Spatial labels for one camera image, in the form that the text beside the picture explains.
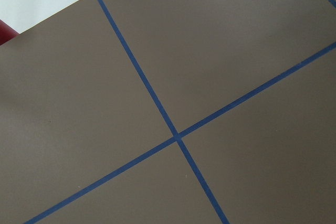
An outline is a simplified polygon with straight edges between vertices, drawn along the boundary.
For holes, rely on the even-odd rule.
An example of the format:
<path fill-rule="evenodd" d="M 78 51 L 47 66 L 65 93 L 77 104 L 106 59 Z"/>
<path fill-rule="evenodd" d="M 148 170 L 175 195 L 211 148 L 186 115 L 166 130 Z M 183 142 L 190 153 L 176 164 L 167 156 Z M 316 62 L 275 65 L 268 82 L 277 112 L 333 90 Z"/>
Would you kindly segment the red cylinder bottle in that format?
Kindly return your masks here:
<path fill-rule="evenodd" d="M 18 36 L 19 33 L 0 20 L 0 45 Z"/>

